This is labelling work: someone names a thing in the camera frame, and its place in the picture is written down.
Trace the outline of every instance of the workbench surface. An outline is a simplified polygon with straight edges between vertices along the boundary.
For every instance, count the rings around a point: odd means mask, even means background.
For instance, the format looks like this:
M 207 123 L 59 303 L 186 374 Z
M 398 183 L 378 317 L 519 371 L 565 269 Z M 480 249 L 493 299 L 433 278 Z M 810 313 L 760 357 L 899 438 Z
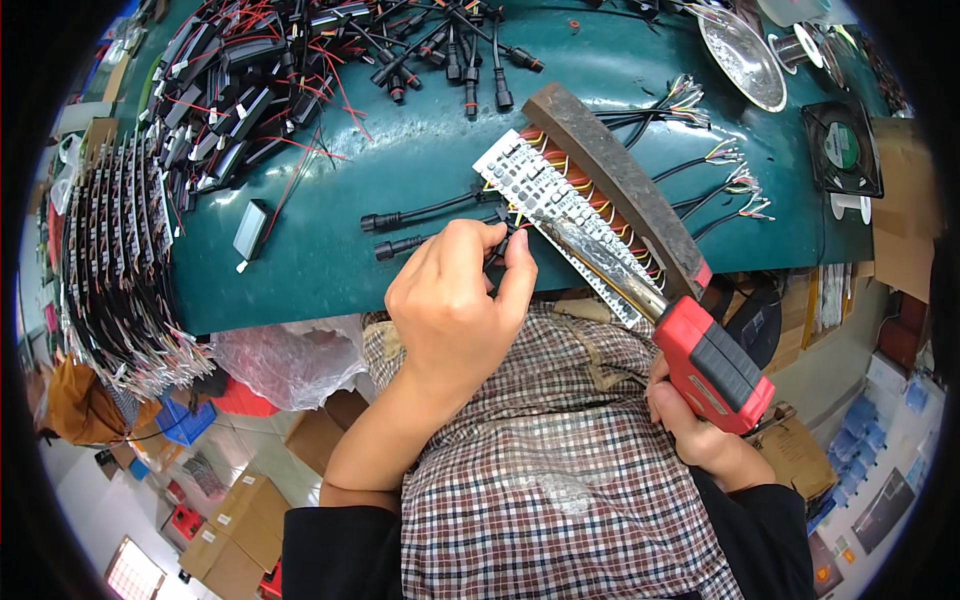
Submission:
M 150 31 L 125 75 L 126 102 L 117 107 L 122 123 L 132 122 L 154 58 L 197 4 L 172 2 L 166 20 Z M 520 112 L 523 103 L 554 80 L 593 109 L 652 105 L 682 72 L 704 85 L 701 107 L 710 114 L 712 131 L 655 122 L 633 154 L 654 176 L 705 155 L 721 139 L 738 138 L 764 195 L 774 202 L 764 212 L 777 221 L 737 218 L 707 235 L 700 248 L 715 273 L 872 257 L 871 230 L 860 222 L 859 214 L 847 211 L 842 221 L 834 220 L 829 202 L 824 203 L 813 186 L 800 107 L 844 97 L 826 73 L 806 64 L 797 75 L 785 76 L 786 109 L 773 114 L 736 90 L 708 53 L 696 20 L 688 15 L 663 14 L 659 24 L 648 26 L 642 20 L 602 13 L 530 10 L 531 4 L 505 5 L 508 20 L 500 40 L 522 46 L 546 68 L 534 73 L 504 60 L 516 101 L 506 114 L 493 107 L 491 47 L 482 41 L 479 49 L 485 63 L 478 85 L 480 113 L 474 122 L 463 115 L 464 90 L 449 85 L 443 71 L 432 65 L 409 61 L 423 89 L 408 90 L 402 106 L 370 83 L 374 67 L 365 63 L 340 67 L 350 105 L 369 114 L 363 125 L 373 141 L 360 133 L 346 111 L 327 106 L 323 140 L 331 153 L 346 159 L 331 162 L 311 154 L 260 258 L 243 273 L 236 271 L 242 258 L 232 242 L 247 199 L 260 198 L 276 206 L 302 149 L 291 146 L 274 156 L 245 177 L 238 189 L 201 196 L 195 211 L 181 215 L 183 235 L 173 248 L 174 281 L 186 329 L 202 334 L 382 309 L 384 292 L 404 256 L 378 263 L 372 252 L 375 242 L 433 233 L 447 218 L 490 216 L 492 207 L 455 210 L 415 227 L 376 234 L 360 230 L 361 215 L 409 210 L 467 192 L 472 183 L 480 182 L 470 165 L 506 130 L 526 124 Z M 584 6 L 567 0 L 552 4 Z M 573 34 L 570 20 L 579 21 L 579 34 Z M 764 25 L 768 32 L 780 32 L 769 21 Z M 849 44 L 843 46 L 837 58 L 855 95 L 871 114 L 887 114 L 866 59 Z M 335 101 L 344 103 L 339 93 Z M 624 128 L 620 135 L 631 130 Z M 312 132 L 298 133 L 295 139 L 308 143 Z M 668 202 L 680 202 L 712 190 L 735 166 L 698 165 L 669 178 L 660 189 Z M 742 204 L 742 197 L 733 197 L 724 205 L 727 198 L 705 205 L 687 226 L 696 231 Z M 536 234 L 531 235 L 531 247 L 540 266 L 539 290 L 584 284 Z

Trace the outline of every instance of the white spool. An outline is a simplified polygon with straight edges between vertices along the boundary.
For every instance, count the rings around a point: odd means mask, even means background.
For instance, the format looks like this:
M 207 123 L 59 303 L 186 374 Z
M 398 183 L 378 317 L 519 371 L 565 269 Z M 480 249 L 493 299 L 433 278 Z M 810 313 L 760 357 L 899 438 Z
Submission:
M 830 194 L 830 207 L 833 208 L 833 216 L 837 221 L 843 219 L 844 209 L 860 211 L 860 218 L 864 225 L 870 224 L 870 197 L 869 196 L 851 196 L 850 194 Z

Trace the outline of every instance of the solder wire spool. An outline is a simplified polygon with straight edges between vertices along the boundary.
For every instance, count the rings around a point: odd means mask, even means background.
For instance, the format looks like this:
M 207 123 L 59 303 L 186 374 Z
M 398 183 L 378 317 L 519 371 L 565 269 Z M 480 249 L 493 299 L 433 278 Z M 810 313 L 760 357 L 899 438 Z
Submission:
M 823 55 L 820 54 L 813 37 L 800 23 L 794 24 L 791 36 L 768 35 L 767 44 L 777 62 L 790 75 L 796 75 L 797 65 L 805 62 L 812 62 L 818 69 L 824 67 Z

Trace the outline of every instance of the spool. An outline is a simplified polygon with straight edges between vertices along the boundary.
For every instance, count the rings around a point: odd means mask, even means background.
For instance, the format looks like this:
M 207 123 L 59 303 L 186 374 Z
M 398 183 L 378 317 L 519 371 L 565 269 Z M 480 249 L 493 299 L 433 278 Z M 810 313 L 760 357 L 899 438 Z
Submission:
M 768 35 L 767 44 L 777 62 L 790 75 L 796 75 L 797 65 L 805 62 L 812 62 L 817 68 L 824 66 L 824 58 L 817 44 L 800 23 L 794 24 L 792 36 Z
M 837 221 L 843 219 L 844 210 L 851 208 L 860 211 L 864 225 L 870 224 L 871 205 L 869 196 L 851 196 L 850 194 L 830 194 L 830 207 Z

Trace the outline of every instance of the checkered shirt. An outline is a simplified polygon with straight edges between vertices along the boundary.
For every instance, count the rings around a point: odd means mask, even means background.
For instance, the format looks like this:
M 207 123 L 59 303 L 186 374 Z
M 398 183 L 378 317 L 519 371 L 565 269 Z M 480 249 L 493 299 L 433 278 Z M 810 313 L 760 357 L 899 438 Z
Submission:
M 531 304 L 503 364 L 404 478 L 405 597 L 742 598 L 650 422 L 652 333 Z M 382 390 L 405 352 L 390 322 L 364 337 Z

